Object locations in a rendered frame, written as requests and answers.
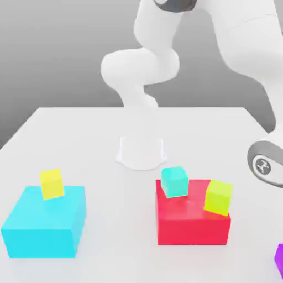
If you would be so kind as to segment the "small turquoise cube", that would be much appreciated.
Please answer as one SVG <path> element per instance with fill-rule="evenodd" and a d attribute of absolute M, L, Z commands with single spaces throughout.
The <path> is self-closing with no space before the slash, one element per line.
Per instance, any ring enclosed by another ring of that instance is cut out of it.
<path fill-rule="evenodd" d="M 181 166 L 163 168 L 161 188 L 167 198 L 188 195 L 188 175 Z"/>

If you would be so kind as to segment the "small lime cube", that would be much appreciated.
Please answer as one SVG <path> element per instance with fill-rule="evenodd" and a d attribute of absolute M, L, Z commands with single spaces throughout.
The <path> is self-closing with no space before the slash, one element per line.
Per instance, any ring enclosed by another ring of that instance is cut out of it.
<path fill-rule="evenodd" d="M 232 184 L 226 182 L 211 180 L 206 189 L 203 210 L 226 217 L 229 212 L 233 187 Z"/>

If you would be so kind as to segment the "small yellow cube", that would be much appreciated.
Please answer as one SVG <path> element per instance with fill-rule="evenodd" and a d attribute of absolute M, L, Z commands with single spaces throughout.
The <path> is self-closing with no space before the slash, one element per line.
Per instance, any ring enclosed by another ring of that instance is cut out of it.
<path fill-rule="evenodd" d="M 62 176 L 59 169 L 41 172 L 40 184 L 44 200 L 50 200 L 65 195 Z"/>

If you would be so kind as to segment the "small purple cube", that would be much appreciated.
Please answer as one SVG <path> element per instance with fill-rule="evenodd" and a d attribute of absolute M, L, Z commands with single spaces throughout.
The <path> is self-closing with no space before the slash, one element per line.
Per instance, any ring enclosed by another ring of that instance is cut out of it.
<path fill-rule="evenodd" d="M 277 250 L 274 256 L 274 261 L 279 271 L 279 274 L 281 278 L 283 279 L 283 243 L 280 243 L 277 246 Z"/>

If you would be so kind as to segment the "large red box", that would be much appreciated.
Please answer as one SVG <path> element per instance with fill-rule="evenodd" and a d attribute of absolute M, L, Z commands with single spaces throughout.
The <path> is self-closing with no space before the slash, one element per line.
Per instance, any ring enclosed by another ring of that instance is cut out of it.
<path fill-rule="evenodd" d="M 231 218 L 203 209 L 210 180 L 190 180 L 188 195 L 167 198 L 156 180 L 155 211 L 159 245 L 225 245 Z"/>

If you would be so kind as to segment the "large cyan box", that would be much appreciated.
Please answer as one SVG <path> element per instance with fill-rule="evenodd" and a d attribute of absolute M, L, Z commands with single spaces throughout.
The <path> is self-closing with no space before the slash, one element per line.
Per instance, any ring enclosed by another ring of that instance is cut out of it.
<path fill-rule="evenodd" d="M 39 186 L 27 186 L 1 233 L 11 258 L 74 258 L 86 219 L 83 186 L 65 186 L 62 197 L 44 200 Z"/>

